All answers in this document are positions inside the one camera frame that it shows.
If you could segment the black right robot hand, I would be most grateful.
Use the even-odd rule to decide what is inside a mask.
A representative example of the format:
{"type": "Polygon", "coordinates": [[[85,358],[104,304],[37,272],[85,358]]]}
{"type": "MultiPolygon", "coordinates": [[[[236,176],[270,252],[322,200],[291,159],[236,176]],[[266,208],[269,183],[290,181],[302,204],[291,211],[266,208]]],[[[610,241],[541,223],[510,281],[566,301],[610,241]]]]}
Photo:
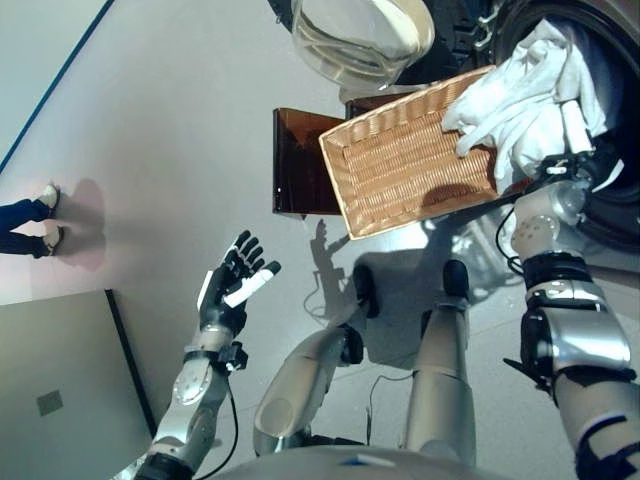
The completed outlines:
{"type": "Polygon", "coordinates": [[[562,180],[581,183],[592,193],[606,189],[625,167],[615,143],[607,135],[591,137],[576,100],[563,103],[560,111],[567,150],[545,157],[538,168],[538,179],[543,183],[562,180]]]}

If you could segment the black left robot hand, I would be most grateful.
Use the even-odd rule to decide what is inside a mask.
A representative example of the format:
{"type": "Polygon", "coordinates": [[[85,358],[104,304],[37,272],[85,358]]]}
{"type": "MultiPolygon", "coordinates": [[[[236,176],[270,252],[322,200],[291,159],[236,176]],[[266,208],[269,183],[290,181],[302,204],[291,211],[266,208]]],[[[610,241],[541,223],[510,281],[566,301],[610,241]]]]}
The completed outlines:
{"type": "Polygon", "coordinates": [[[196,303],[201,332],[224,327],[237,336],[244,329],[247,301],[281,270],[278,261],[266,263],[263,252],[258,238],[244,230],[206,273],[196,303]]]}

